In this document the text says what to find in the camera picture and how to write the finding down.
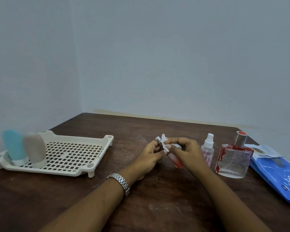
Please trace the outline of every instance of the white plastic tray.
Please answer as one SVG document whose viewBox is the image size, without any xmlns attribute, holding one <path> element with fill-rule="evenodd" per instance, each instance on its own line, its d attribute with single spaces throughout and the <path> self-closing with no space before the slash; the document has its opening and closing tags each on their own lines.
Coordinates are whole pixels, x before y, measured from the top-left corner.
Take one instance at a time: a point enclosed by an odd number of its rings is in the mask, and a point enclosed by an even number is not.
<svg viewBox="0 0 290 232">
<path fill-rule="evenodd" d="M 50 130 L 39 134 L 46 147 L 47 165 L 44 168 L 33 168 L 31 162 L 20 167 L 14 166 L 5 150 L 0 153 L 0 169 L 74 177 L 87 172 L 92 178 L 97 165 L 114 139 L 112 135 L 105 135 L 102 139 L 60 136 Z"/>
</svg>

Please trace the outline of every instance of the beige bottle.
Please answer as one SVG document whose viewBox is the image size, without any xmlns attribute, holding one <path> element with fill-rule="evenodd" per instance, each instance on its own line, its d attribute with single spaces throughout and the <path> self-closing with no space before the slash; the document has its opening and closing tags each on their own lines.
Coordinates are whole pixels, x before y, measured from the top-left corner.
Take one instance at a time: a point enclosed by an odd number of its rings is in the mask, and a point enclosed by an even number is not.
<svg viewBox="0 0 290 232">
<path fill-rule="evenodd" d="M 24 135 L 23 146 L 31 161 L 32 167 L 40 169 L 47 165 L 44 140 L 39 134 L 28 133 Z"/>
</svg>

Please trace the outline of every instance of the white spray cap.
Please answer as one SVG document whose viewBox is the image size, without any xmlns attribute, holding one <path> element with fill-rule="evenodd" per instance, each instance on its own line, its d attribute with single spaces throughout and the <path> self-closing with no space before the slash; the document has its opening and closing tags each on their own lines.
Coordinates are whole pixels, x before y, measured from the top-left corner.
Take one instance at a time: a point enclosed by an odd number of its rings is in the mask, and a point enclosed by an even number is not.
<svg viewBox="0 0 290 232">
<path fill-rule="evenodd" d="M 214 145 L 213 139 L 214 139 L 214 135 L 213 134 L 208 134 L 207 135 L 207 139 L 204 142 L 204 146 L 207 147 L 207 148 L 213 148 L 213 145 Z"/>
</svg>

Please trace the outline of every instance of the blue bottle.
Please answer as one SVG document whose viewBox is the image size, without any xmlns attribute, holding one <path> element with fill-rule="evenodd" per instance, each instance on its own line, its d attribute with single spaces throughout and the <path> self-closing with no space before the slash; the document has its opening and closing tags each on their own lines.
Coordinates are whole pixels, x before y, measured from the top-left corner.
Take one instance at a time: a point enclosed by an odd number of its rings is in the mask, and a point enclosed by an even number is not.
<svg viewBox="0 0 290 232">
<path fill-rule="evenodd" d="M 23 135 L 15 130 L 3 132 L 3 142 L 8 150 L 8 155 L 14 166 L 23 166 L 29 162 L 29 158 L 23 147 Z"/>
</svg>

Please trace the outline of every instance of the wristwatch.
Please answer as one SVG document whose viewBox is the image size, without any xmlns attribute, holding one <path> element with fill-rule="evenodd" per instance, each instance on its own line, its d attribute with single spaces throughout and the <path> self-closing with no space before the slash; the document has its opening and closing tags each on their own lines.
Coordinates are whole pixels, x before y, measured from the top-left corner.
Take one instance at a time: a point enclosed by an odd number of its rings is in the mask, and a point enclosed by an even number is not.
<svg viewBox="0 0 290 232">
<path fill-rule="evenodd" d="M 120 174 L 113 173 L 107 177 L 107 179 L 109 179 L 109 178 L 115 178 L 121 184 L 121 186 L 124 188 L 125 196 L 127 196 L 129 194 L 130 187 L 129 187 L 128 183 L 126 182 L 126 180 Z"/>
</svg>

